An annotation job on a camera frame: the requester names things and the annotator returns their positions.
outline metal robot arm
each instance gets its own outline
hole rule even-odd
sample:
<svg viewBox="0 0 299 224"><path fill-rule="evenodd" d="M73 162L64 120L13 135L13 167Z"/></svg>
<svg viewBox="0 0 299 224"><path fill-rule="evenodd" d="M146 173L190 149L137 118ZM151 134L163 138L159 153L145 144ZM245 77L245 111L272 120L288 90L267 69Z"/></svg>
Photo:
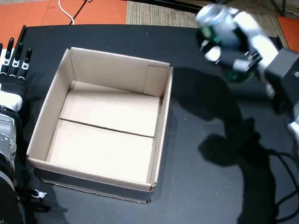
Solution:
<svg viewBox="0 0 299 224"><path fill-rule="evenodd" d="M278 51L248 13L211 4L196 15L200 48L206 59L244 81L253 72L265 83L277 112L286 112L288 128L299 145L299 54Z"/></svg>

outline black cable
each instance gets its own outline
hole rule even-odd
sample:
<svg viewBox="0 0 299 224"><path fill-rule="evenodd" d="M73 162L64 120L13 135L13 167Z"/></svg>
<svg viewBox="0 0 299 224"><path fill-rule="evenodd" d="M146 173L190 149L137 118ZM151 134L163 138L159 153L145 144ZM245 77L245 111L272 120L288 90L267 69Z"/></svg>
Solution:
<svg viewBox="0 0 299 224"><path fill-rule="evenodd" d="M297 167L297 169L299 171L298 163L292 156L290 156L288 153L279 153L279 154L282 155L282 156L286 156L289 159L291 159L294 162L295 166ZM277 202L277 206L280 206L285 201L287 201L290 198L294 197L297 193L299 193L299 184L297 185L296 189L292 193L290 193L287 196L284 196L282 199L280 199L279 202Z"/></svg>
<svg viewBox="0 0 299 224"><path fill-rule="evenodd" d="M80 11L83 9L84 5L86 4L87 0L84 0L83 4L81 5L80 9L76 12L76 14L74 15L73 19L75 20L75 18L77 17L77 15L80 13Z"/></svg>
<svg viewBox="0 0 299 224"><path fill-rule="evenodd" d="M297 189L298 189L298 185L297 185L297 182L296 182L296 180L295 180L295 177L294 177L294 175L293 175L291 169L288 167L288 165L286 164L286 162L284 161L284 159L282 158L282 156L281 156L278 152L276 152L276 151L274 151L274 150L268 150L268 152L269 152L270 155L277 156L277 157L279 158L279 160L282 162L283 166L285 167L286 171L288 172L288 174L289 174L289 176L290 176L290 178L291 178L291 180L292 180L292 182L293 182L293 184L294 184L294 186L295 186L295 189L296 189L296 193L295 193L295 194L297 194L297 196L298 196L298 201L299 201L299 191L297 190ZM277 220L276 220L276 223L286 222L287 220L290 220L290 219L294 218L298 213L299 213L299 204L298 204L297 209L296 209L291 215L286 216L286 217L284 217L284 218L277 219Z"/></svg>

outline white cable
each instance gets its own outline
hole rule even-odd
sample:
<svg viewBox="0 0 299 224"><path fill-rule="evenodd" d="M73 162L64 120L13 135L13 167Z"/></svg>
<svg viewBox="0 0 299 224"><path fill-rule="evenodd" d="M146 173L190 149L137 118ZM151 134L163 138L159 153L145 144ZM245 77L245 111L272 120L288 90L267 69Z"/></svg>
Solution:
<svg viewBox="0 0 299 224"><path fill-rule="evenodd" d="M42 192L42 191L39 191L36 189L34 189L34 190L38 193L38 195L37 196L31 195L33 198L44 198L48 194L46 192Z"/></svg>
<svg viewBox="0 0 299 224"><path fill-rule="evenodd" d="M74 18L73 18L70 14L68 14L68 13L61 7L60 1L61 1L61 0L58 0L59 8L61 9L61 11L62 11L64 14L66 14L66 15L71 19L71 22L73 23L73 25L75 25Z"/></svg>

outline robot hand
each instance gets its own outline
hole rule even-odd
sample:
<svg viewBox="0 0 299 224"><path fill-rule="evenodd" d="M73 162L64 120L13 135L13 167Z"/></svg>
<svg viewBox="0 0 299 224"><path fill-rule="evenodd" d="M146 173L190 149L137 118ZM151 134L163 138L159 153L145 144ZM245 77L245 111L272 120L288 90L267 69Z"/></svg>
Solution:
<svg viewBox="0 0 299 224"><path fill-rule="evenodd" d="M264 71L278 50L250 14L211 4L196 15L196 22L206 59L238 72L227 77L230 81L244 81L257 70L266 82Z"/></svg>
<svg viewBox="0 0 299 224"><path fill-rule="evenodd" d="M20 57L23 45L22 43L18 44L14 58L11 58L13 43L14 39L11 38L0 72L0 175L2 178L6 175L6 181L14 189L16 136L17 132L21 130L18 111L22 107L26 90L25 78L29 69L32 50L27 50L21 64Z"/></svg>

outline wire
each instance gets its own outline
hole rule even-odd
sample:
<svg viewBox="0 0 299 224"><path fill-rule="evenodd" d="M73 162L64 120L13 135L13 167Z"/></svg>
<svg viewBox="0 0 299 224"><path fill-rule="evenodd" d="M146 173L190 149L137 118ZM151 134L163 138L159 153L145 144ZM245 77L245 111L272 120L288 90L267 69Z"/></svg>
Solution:
<svg viewBox="0 0 299 224"><path fill-rule="evenodd" d="M285 167L286 171L288 172L288 174L289 174L289 176L290 176L290 178L291 178L291 180L292 180L292 182L293 182L293 184L294 184L294 186L295 186L296 193L297 193L297 195L298 195L298 201L299 201L299 191L297 190L297 189L298 189L298 185L297 185L297 182L296 182L296 180L295 180L295 177L294 177L294 175L293 175L291 169L288 167L288 165L286 164L286 162L284 161L284 159L282 158L282 156L281 156L278 152L276 152L276 151L274 151L274 150L268 150L268 152L269 152L269 154L271 154L271 155L277 156L277 157L279 158L279 160L282 162L283 166ZM297 209L296 209L291 215L286 216L286 217L284 217L284 218L277 219L277 220L276 220L276 223L286 222L287 220L290 220L290 219L294 218L298 213L299 213L299 205L298 205Z"/></svg>
<svg viewBox="0 0 299 224"><path fill-rule="evenodd" d="M73 17L73 19L75 19L77 17L77 15L80 13L80 11L83 9L84 5L86 4L87 0L84 0L83 4L81 5L80 9L76 12L75 16Z"/></svg>
<svg viewBox="0 0 299 224"><path fill-rule="evenodd" d="M58 0L59 8L61 9L61 11L62 11L64 14L66 14L66 15L71 19L71 22L73 23L73 25L75 25L75 21L74 21L73 17L72 17L70 14L68 14L68 13L61 7L60 1L61 1L61 0Z"/></svg>
<svg viewBox="0 0 299 224"><path fill-rule="evenodd" d="M296 162L296 160L292 156L290 156L288 153L279 153L279 154L282 155L282 156L286 156L289 159L291 159L294 162L294 164L296 165L297 169L299 170L298 163ZM288 194L287 196L284 196L282 199L279 200L279 202L277 202L276 205L280 206L285 201L287 201L290 198L294 197L297 193L299 193L299 186L298 185L292 193Z"/></svg>

